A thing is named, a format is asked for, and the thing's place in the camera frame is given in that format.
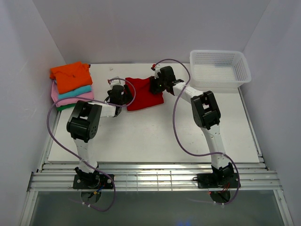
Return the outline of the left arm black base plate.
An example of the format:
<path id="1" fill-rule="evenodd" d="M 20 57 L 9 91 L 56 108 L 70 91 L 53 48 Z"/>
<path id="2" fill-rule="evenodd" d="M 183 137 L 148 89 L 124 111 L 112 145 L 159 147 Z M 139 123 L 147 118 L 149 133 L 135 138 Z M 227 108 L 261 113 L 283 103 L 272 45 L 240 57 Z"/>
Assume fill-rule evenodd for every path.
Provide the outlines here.
<path id="1" fill-rule="evenodd" d="M 89 177 L 79 176 L 75 175 L 73 180 L 73 189 L 112 189 L 112 180 L 114 179 L 114 175 L 109 175 L 111 179 L 109 179 L 107 176 L 101 174 L 101 175 L 92 175 Z"/>

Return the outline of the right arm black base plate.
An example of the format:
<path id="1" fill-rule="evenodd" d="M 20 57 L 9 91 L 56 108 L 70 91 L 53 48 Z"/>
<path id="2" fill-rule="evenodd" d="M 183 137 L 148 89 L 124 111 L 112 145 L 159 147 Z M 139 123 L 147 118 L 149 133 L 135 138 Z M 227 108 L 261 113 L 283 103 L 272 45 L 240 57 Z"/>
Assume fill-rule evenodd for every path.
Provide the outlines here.
<path id="1" fill-rule="evenodd" d="M 199 173 L 192 181 L 197 182 L 198 188 L 237 188 L 241 187 L 237 173 L 226 177 L 218 178 L 214 173 Z"/>

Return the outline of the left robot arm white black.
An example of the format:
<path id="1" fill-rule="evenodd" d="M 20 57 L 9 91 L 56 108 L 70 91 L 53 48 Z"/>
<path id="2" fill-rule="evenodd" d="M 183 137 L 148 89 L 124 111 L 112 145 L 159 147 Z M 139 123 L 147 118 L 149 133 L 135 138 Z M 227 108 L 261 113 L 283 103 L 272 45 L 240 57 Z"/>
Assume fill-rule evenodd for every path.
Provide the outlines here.
<path id="1" fill-rule="evenodd" d="M 79 165 L 75 168 L 74 189 L 112 189 L 114 175 L 106 176 L 96 169 L 99 167 L 90 149 L 92 139 L 96 136 L 101 118 L 117 117 L 122 106 L 129 104 L 133 95 L 128 85 L 119 83 L 111 85 L 105 104 L 91 104 L 78 101 L 66 125 L 80 157 Z"/>

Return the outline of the red t shirt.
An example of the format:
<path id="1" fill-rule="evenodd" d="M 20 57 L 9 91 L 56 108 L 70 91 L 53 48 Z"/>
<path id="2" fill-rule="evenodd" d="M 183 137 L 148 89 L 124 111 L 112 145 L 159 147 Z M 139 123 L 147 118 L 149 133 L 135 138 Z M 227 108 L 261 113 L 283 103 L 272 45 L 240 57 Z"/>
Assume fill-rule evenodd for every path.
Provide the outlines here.
<path id="1" fill-rule="evenodd" d="M 126 77 L 126 84 L 128 85 L 132 95 L 134 94 L 133 87 L 129 82 L 134 86 L 136 90 L 136 97 L 133 103 L 127 107 L 128 111 L 138 111 L 153 106 L 157 106 L 164 103 L 163 93 L 152 94 L 150 92 L 151 82 L 150 78 L 139 79 L 139 78 L 130 78 Z"/>

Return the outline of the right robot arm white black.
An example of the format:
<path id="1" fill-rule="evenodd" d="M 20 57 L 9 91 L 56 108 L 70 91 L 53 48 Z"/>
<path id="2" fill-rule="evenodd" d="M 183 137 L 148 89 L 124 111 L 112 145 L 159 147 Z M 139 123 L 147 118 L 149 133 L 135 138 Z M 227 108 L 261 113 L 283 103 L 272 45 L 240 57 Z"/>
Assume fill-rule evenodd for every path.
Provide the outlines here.
<path id="1" fill-rule="evenodd" d="M 199 173 L 193 180 L 199 188 L 219 188 L 224 190 L 240 187 L 236 167 L 226 155 L 220 133 L 221 112 L 213 92 L 202 92 L 190 87 L 181 79 L 176 79 L 171 66 L 151 68 L 154 76 L 150 78 L 150 92 L 158 94 L 166 91 L 178 99 L 190 103 L 195 124 L 202 130 L 209 148 L 212 173 Z"/>

